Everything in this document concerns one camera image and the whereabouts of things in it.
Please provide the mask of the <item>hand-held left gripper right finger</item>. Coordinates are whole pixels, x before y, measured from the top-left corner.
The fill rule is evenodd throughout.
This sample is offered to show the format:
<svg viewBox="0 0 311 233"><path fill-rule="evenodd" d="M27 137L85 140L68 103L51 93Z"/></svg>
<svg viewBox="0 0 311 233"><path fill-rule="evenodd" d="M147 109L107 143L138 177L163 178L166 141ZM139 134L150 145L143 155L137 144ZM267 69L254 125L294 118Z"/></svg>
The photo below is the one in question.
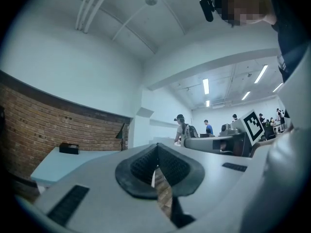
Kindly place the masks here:
<svg viewBox="0 0 311 233"><path fill-rule="evenodd" d="M243 182L256 182L265 149L253 158L157 145L158 167L171 188L170 220L196 220L212 212Z"/></svg>

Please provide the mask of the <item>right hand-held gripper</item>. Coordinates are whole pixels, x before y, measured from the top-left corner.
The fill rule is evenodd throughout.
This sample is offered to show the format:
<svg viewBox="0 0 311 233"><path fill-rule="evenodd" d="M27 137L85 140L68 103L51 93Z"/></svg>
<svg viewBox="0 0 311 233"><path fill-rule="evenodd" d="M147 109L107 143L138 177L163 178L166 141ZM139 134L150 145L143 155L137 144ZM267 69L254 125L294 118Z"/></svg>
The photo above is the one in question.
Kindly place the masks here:
<svg viewBox="0 0 311 233"><path fill-rule="evenodd" d="M264 135L264 128L254 110L221 127L215 139L187 138L184 147L202 152L250 157L253 146Z"/></svg>

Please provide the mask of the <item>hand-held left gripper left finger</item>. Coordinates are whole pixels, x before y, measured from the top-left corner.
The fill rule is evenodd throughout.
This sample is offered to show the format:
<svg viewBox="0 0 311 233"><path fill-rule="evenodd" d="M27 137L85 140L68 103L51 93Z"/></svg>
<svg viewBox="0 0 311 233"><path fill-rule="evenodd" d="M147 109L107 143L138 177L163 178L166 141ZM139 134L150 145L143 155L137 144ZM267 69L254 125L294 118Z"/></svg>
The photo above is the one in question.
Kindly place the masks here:
<svg viewBox="0 0 311 233"><path fill-rule="evenodd" d="M157 198L134 198L119 185L119 163L153 151L145 145L92 159L45 191L35 207L49 224L67 233L169 233L175 225Z"/></svg>

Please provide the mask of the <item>black box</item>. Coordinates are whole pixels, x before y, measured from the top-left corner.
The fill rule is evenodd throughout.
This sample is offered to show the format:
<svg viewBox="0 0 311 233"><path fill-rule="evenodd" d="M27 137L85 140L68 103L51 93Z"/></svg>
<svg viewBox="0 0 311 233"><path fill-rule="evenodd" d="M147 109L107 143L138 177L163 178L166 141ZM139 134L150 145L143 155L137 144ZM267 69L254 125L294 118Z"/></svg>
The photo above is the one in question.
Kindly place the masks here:
<svg viewBox="0 0 311 233"><path fill-rule="evenodd" d="M59 152L60 153L66 153L66 154L79 154L79 145L76 144L69 144L69 143L61 143L59 146Z"/></svg>

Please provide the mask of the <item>black desk lamp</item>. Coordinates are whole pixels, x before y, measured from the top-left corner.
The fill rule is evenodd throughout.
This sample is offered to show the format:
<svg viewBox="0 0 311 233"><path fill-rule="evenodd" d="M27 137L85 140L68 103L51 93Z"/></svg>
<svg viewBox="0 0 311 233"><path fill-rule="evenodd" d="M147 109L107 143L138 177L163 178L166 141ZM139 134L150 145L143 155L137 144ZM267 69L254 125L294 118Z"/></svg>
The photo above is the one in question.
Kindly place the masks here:
<svg viewBox="0 0 311 233"><path fill-rule="evenodd" d="M127 130L128 125L126 123L123 123L121 129L115 136L115 138L120 141L121 151L125 150L128 146L128 135L126 134Z"/></svg>

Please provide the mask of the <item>black office chair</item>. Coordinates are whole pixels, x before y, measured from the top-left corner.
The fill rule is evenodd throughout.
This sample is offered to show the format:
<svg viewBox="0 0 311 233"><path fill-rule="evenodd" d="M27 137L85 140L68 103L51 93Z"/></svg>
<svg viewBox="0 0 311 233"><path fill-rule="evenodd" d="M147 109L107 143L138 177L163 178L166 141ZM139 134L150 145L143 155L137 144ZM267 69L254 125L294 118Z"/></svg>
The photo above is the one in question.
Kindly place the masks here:
<svg viewBox="0 0 311 233"><path fill-rule="evenodd" d="M34 201L39 197L40 194L36 183L18 177L10 172L8 172L8 176L14 193L23 197L30 203L34 203Z"/></svg>

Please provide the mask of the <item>person's black shirt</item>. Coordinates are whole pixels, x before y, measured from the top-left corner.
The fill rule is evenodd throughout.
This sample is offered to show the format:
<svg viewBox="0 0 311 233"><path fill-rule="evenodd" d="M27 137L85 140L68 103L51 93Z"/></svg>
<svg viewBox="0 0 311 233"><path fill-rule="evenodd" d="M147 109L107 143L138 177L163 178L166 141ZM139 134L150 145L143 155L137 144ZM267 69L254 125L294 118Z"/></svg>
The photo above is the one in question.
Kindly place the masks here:
<svg viewBox="0 0 311 233"><path fill-rule="evenodd" d="M311 43L311 0L271 0L276 14L272 28L277 32L281 54L278 68L286 82Z"/></svg>

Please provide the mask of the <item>white ceiling conduit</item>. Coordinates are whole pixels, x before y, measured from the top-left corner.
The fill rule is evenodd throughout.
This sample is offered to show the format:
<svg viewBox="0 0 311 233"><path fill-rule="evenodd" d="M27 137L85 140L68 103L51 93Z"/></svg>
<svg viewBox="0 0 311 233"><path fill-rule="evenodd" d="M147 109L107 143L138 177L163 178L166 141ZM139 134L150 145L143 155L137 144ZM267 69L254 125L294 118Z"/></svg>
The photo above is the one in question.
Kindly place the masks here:
<svg viewBox="0 0 311 233"><path fill-rule="evenodd" d="M82 30L83 27L86 25L86 17L91 9L91 6L93 5L95 0L82 0L82 3L80 5L76 23L75 23L75 29L76 30Z"/></svg>

